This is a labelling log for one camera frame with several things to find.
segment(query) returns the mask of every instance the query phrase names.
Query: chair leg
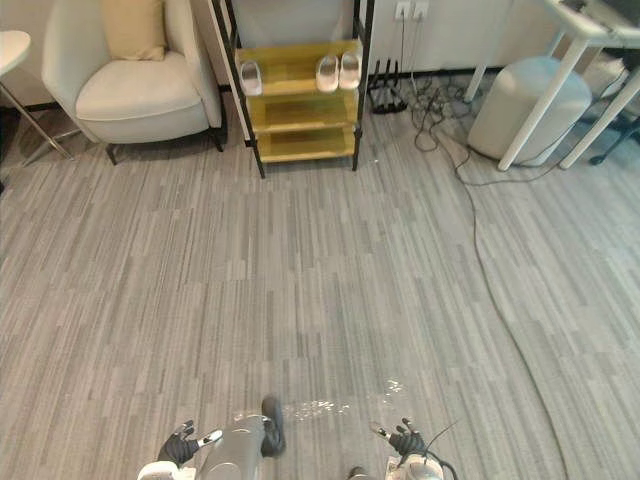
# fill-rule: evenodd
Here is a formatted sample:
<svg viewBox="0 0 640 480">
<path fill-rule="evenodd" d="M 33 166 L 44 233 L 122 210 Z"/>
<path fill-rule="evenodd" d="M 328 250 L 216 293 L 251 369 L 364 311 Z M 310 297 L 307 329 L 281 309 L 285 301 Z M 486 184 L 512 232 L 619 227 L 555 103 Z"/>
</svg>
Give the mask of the chair leg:
<svg viewBox="0 0 640 480">
<path fill-rule="evenodd" d="M 591 157 L 591 159 L 589 160 L 589 163 L 591 165 L 600 165 L 611 154 L 611 152 L 613 152 L 616 148 L 618 148 L 618 145 L 620 145 L 622 142 L 627 140 L 629 137 L 631 137 L 631 135 L 638 132 L 639 130 L 640 130 L 640 118 L 637 118 L 631 125 L 627 127 L 627 129 L 624 132 L 622 132 L 620 137 L 618 137 L 618 140 L 616 140 L 615 143 L 611 145 L 606 152 L 604 152 L 602 155 L 596 155 L 594 157 Z"/>
<path fill-rule="evenodd" d="M 109 143 L 105 147 L 105 151 L 107 152 L 107 157 L 109 157 L 109 160 L 111 160 L 111 163 L 113 163 L 114 166 L 117 165 L 115 150 L 116 150 L 116 146 L 113 143 Z"/>
<path fill-rule="evenodd" d="M 222 143 L 220 142 L 220 137 L 218 136 L 218 132 L 216 131 L 215 128 L 209 129 L 209 135 L 211 135 L 211 138 L 213 139 L 213 143 L 215 144 L 216 149 L 219 152 L 224 152 L 224 148 L 222 146 Z"/>
<path fill-rule="evenodd" d="M 229 135 L 229 127 L 227 124 L 227 112 L 224 108 L 224 99 L 222 98 L 222 92 L 218 91 L 218 98 L 220 99 L 220 114 L 222 116 L 222 123 L 218 128 L 209 128 L 213 143 L 219 152 L 224 152 L 224 145 L 227 143 Z"/>
</svg>

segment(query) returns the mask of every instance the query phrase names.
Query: white slipper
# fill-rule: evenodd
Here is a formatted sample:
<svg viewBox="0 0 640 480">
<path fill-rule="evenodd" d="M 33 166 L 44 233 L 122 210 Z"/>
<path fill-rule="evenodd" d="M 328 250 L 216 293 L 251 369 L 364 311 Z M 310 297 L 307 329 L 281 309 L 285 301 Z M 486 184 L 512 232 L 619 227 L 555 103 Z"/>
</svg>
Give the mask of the white slipper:
<svg viewBox="0 0 640 480">
<path fill-rule="evenodd" d="M 338 88 L 338 57 L 327 55 L 322 57 L 316 67 L 316 86 L 318 90 L 330 93 Z"/>
<path fill-rule="evenodd" d="M 362 59 L 354 52 L 345 52 L 340 62 L 340 88 L 354 90 L 360 85 L 362 74 Z"/>
<path fill-rule="evenodd" d="M 247 96 L 262 95 L 260 67 L 254 60 L 249 60 L 240 65 L 240 85 Z"/>
</svg>

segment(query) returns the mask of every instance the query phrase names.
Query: shoe rack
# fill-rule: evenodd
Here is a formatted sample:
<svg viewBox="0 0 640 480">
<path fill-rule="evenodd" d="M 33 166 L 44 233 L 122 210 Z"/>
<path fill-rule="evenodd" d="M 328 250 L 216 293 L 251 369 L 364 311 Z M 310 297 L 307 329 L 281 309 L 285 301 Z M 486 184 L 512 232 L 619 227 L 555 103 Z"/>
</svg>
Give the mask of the shoe rack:
<svg viewBox="0 0 640 480">
<path fill-rule="evenodd" d="M 224 1 L 230 29 L 222 20 L 222 0 L 213 0 L 215 20 L 240 100 L 260 176 L 265 163 L 352 158 L 358 168 L 362 113 L 366 93 L 374 0 L 366 1 L 365 21 L 360 0 L 354 0 L 352 38 L 331 43 L 241 48 L 231 0 Z M 325 55 L 338 59 L 347 51 L 361 52 L 362 74 L 355 90 L 322 93 L 316 88 L 316 65 Z M 254 60 L 260 67 L 262 95 L 245 96 L 240 65 Z"/>
</svg>

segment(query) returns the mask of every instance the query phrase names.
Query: black chair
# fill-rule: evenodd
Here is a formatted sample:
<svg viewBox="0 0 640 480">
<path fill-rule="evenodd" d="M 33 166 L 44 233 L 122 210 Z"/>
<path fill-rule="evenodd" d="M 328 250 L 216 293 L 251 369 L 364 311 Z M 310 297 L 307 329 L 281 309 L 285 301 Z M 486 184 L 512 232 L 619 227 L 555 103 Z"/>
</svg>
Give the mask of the black chair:
<svg viewBox="0 0 640 480">
<path fill-rule="evenodd" d="M 621 54 L 622 62 L 629 72 L 633 72 L 636 68 L 640 68 L 640 51 L 608 51 L 607 53 L 616 55 Z M 613 152 L 618 145 L 625 140 L 633 137 L 640 144 L 640 95 L 636 96 L 629 105 L 627 105 L 620 115 L 611 122 L 608 128 L 616 130 L 620 133 L 618 139 L 611 145 L 602 155 L 591 157 L 589 163 L 591 165 L 600 165 Z"/>
</svg>

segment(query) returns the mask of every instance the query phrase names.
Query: yellow shelf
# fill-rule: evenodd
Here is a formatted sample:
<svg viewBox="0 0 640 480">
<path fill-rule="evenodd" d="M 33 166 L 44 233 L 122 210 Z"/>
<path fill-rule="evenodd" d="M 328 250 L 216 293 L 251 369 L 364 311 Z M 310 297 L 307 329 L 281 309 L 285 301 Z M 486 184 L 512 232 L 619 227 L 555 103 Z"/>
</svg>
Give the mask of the yellow shelf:
<svg viewBox="0 0 640 480">
<path fill-rule="evenodd" d="M 260 137 L 258 149 L 264 163 L 344 157 L 353 155 L 355 138 L 352 127 L 272 133 Z"/>
<path fill-rule="evenodd" d="M 255 60 L 258 63 L 263 96 L 293 95 L 316 91 L 316 64 L 322 57 L 340 57 L 344 52 L 360 50 L 359 40 L 341 40 L 309 45 L 242 48 L 236 56 L 238 71 L 242 62 Z"/>
<path fill-rule="evenodd" d="M 358 119 L 355 91 L 248 97 L 248 102 L 256 134 L 343 127 Z"/>
</svg>

